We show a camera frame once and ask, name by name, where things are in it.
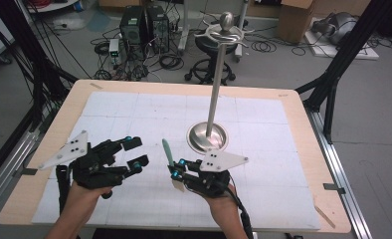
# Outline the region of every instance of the table surface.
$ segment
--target table surface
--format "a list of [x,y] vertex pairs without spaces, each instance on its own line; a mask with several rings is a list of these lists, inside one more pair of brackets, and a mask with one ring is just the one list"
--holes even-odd
[[[210,96],[211,86],[77,81],[28,164],[37,168],[67,141],[92,92],[125,92],[165,95]],[[321,229],[317,232],[347,233],[351,226],[339,195],[325,190],[332,177],[305,113],[298,93],[292,90],[222,87],[220,95],[235,98],[273,99],[283,103],[305,178],[312,193]],[[31,221],[43,195],[51,170],[23,175],[0,213],[0,223],[32,225]]]

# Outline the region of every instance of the gray floor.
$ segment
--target gray floor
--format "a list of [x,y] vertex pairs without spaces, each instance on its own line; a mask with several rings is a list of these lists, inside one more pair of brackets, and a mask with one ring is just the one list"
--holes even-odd
[[[69,11],[58,11],[47,17],[62,16]],[[90,40],[101,37],[101,33],[115,28],[119,23],[118,14],[105,14],[96,8],[89,9],[80,14],[86,20],[84,29],[60,36],[90,75],[98,69],[98,56]],[[272,20],[249,21],[255,29],[277,24]],[[272,36],[274,32],[264,34]],[[205,58],[196,47],[192,47],[192,40],[189,39],[183,57],[185,64],[181,70],[155,73],[163,83],[197,83],[196,80],[185,82],[183,78],[194,62]],[[63,50],[61,44],[56,41],[53,44],[63,68],[86,79],[86,74]],[[282,45],[278,45],[273,53],[244,49],[240,63],[227,56],[237,76],[236,81],[229,82],[229,86],[295,89],[319,77],[331,62],[328,58],[314,57],[309,49],[303,56],[295,55],[292,49]],[[332,138],[373,238],[392,239],[392,49],[379,46],[375,51],[380,57],[378,61],[355,60],[340,81]],[[152,75],[147,80],[160,81]],[[0,65],[0,147],[24,116],[30,103],[31,97],[18,67],[15,64]],[[15,184],[16,179],[13,179],[0,197],[0,210]],[[0,225],[0,238],[42,238],[47,231],[48,227],[44,226]],[[92,233],[92,228],[84,229],[83,238],[91,238]],[[353,233],[302,235],[304,238],[355,238]],[[262,233],[260,238],[285,237],[282,233]]]

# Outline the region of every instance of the table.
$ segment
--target table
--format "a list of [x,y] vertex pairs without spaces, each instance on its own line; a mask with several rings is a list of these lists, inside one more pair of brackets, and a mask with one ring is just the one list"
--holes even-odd
[[[193,85],[80,80],[75,83],[43,138],[41,145],[28,165],[29,168],[37,168],[39,164],[46,161],[66,143],[67,137],[81,115],[89,95],[98,91],[210,96],[212,88]],[[298,156],[321,224],[321,229],[318,232],[349,232],[351,226],[338,193],[323,188],[323,184],[331,183],[332,178],[298,94],[291,90],[228,87],[221,88],[220,95],[239,98],[274,99],[283,103]],[[38,171],[34,176],[23,175],[20,178],[0,213],[1,224],[32,224],[32,217],[42,197],[50,172],[49,170]]]

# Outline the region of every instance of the human hand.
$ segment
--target human hand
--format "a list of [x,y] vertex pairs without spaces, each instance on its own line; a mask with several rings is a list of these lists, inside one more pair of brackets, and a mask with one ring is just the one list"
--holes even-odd
[[[230,190],[236,194],[236,188],[229,184]],[[224,194],[221,197],[206,197],[211,209],[212,218],[220,226],[227,239],[247,239],[247,235],[240,222],[238,207],[231,195]]]
[[112,187],[87,189],[74,181],[63,212],[46,238],[76,238],[91,218],[98,198],[111,190]]

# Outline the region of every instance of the chair base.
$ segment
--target chair base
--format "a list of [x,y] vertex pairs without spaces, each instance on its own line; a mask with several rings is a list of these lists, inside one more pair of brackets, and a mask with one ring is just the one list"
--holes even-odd
[[[203,63],[208,62],[208,67],[205,68],[200,68],[199,65],[202,65]],[[215,75],[215,64],[216,64],[216,59],[205,59],[197,62],[192,69],[190,69],[189,74],[184,75],[184,79],[186,81],[190,81],[193,77],[193,75],[199,79],[199,84],[212,84],[214,82],[214,75]],[[228,66],[227,63],[224,63],[224,69],[223,69],[223,78],[221,79],[221,84],[224,86],[227,86],[227,80],[234,81],[236,80],[236,75],[233,74],[231,71],[230,66]]]

